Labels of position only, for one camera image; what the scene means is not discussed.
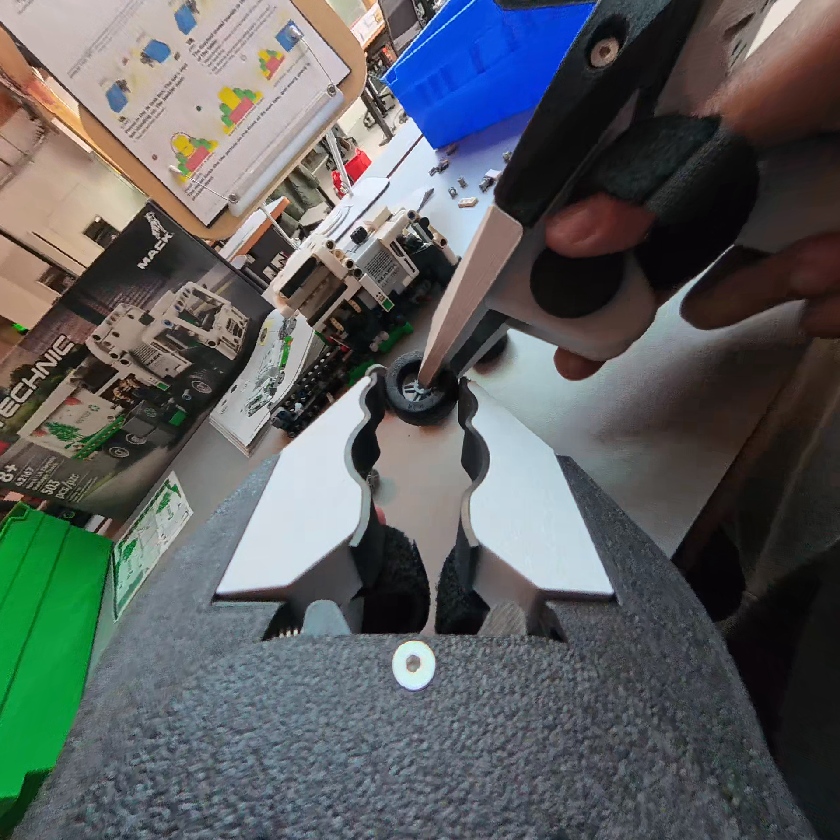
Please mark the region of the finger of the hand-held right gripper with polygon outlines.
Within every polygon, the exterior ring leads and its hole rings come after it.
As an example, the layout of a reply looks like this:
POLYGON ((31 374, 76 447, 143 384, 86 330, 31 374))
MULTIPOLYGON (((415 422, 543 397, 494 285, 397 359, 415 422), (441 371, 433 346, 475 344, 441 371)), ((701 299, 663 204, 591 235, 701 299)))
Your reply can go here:
POLYGON ((496 204, 489 205, 434 312, 417 382, 435 381, 468 336, 468 326, 509 258, 519 246, 523 227, 496 204))
POLYGON ((478 308, 469 318, 453 345, 453 375, 460 380, 503 340, 509 330, 509 316, 492 308, 478 308))

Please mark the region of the green white sticker sheet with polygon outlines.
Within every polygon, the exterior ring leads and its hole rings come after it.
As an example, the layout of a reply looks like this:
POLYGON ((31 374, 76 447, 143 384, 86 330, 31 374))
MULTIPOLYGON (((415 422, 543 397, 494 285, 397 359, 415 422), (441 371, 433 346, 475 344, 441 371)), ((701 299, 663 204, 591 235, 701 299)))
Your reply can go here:
POLYGON ((172 471, 113 547, 114 620, 120 619, 192 516, 182 483, 172 471))

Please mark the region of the person's right hand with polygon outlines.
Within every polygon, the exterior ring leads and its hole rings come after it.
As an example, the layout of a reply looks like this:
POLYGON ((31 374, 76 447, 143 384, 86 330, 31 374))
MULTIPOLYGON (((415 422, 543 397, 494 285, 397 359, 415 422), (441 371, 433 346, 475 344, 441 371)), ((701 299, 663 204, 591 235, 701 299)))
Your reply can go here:
MULTIPOLYGON (((756 52, 690 113, 721 124, 758 149, 838 133, 838 2, 801 2, 756 52)), ((545 222, 545 244, 563 257, 594 258, 639 245, 655 218, 597 194, 545 222)), ((802 301, 801 330, 838 337, 838 231, 800 239, 759 263, 695 285, 681 316, 699 330, 742 322, 802 301)))

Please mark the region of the red object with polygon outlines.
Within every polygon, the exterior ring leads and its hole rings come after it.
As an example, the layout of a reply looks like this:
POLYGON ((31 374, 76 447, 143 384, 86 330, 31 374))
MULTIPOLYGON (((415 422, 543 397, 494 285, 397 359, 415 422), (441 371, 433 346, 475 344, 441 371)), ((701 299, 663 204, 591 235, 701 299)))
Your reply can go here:
POLYGON ((362 176, 363 173, 370 167, 371 159, 368 154, 362 149, 357 148, 351 157, 344 163, 344 170, 347 178, 343 180, 343 176, 338 167, 331 170, 332 187, 336 196, 341 198, 347 194, 346 186, 353 186, 362 176))

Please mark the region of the blue plastic bin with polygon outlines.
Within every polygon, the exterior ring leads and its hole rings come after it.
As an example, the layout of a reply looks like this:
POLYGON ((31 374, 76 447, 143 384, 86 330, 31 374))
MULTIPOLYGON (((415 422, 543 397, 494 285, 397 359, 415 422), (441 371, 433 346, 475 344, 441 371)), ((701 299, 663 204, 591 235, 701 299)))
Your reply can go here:
POLYGON ((427 142, 444 148, 533 109, 594 7, 448 2, 385 73, 385 84, 427 142))

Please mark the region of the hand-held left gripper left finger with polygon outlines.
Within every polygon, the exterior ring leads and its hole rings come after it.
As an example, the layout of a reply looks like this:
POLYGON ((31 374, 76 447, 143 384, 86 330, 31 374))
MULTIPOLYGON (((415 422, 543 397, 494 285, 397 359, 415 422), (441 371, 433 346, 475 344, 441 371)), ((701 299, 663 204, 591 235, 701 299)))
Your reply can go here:
POLYGON ((385 367, 375 365, 286 446, 216 597, 285 602, 297 619, 328 601, 360 632, 384 568, 385 532, 367 478, 380 457, 385 367))

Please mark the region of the green plastic bin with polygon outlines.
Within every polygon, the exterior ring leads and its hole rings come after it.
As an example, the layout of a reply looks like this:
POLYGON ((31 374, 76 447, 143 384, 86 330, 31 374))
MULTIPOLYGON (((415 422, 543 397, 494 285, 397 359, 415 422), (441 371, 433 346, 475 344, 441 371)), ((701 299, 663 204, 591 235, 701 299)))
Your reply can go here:
POLYGON ((88 676, 112 542, 15 503, 1 531, 1 828, 56 766, 88 676))

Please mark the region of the black rubber lego tyre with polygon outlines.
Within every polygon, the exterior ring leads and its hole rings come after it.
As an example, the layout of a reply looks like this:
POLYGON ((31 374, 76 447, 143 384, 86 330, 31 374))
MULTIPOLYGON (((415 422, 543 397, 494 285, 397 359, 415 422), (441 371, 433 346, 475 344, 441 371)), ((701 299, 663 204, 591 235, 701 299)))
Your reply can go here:
POLYGON ((459 380, 447 366, 429 386, 418 376, 423 352, 415 350, 397 357, 385 374, 385 397, 394 414, 406 424, 429 427, 441 424, 459 399, 459 380))

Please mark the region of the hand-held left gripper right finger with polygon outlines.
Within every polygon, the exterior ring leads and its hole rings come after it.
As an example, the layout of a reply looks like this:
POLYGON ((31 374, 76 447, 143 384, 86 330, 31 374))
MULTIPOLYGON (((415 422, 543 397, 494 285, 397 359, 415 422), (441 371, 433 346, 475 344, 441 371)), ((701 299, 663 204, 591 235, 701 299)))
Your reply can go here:
POLYGON ((614 585, 561 458, 488 391, 458 388, 460 465, 469 479, 456 537, 468 603, 512 603, 535 627, 547 602, 611 602, 614 585))

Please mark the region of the dark lego set box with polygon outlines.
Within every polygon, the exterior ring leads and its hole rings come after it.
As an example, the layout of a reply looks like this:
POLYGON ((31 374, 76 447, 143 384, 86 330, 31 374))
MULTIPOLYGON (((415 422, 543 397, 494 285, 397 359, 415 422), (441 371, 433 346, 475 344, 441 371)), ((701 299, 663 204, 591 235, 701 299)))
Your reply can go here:
POLYGON ((2 498, 125 520, 244 369, 270 311, 145 204, 2 361, 2 498))

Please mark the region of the lego truck model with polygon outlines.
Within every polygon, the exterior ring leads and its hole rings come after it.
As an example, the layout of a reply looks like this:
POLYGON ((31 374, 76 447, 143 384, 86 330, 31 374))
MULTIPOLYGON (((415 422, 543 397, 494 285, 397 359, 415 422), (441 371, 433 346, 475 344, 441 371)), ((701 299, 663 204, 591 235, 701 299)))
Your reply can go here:
POLYGON ((428 217, 384 207, 340 242, 313 234, 269 286, 285 318, 321 343, 270 423, 298 436, 341 391, 413 332, 410 318, 452 279, 460 257, 428 217))

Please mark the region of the person's dark clothing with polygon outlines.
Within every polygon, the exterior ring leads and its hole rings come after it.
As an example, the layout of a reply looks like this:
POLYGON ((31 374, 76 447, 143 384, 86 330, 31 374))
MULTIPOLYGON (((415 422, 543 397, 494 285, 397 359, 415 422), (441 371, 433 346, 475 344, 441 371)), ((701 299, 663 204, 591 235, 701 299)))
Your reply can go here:
POLYGON ((839 353, 811 341, 674 557, 794 799, 839 834, 839 353))

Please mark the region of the lego instruction booklet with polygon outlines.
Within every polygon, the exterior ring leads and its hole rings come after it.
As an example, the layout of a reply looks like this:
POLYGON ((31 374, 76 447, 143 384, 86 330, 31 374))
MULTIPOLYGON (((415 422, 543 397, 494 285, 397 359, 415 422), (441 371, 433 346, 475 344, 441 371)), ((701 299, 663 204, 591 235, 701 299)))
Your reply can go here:
POLYGON ((263 321, 244 369, 210 413, 210 426, 238 452, 250 456, 273 410, 303 373, 316 342, 302 315, 285 318, 274 310, 263 321))

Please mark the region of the scattered small lego pieces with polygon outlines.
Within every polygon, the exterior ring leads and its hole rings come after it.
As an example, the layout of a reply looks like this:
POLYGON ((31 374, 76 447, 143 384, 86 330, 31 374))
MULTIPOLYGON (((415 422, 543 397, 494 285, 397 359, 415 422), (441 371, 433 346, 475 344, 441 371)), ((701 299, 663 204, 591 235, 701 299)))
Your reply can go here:
POLYGON ((420 213, 436 196, 447 196, 460 209, 478 207, 495 190, 512 152, 512 146, 502 147, 480 168, 464 144, 452 143, 436 150, 436 161, 427 171, 428 183, 415 192, 412 208, 420 213))

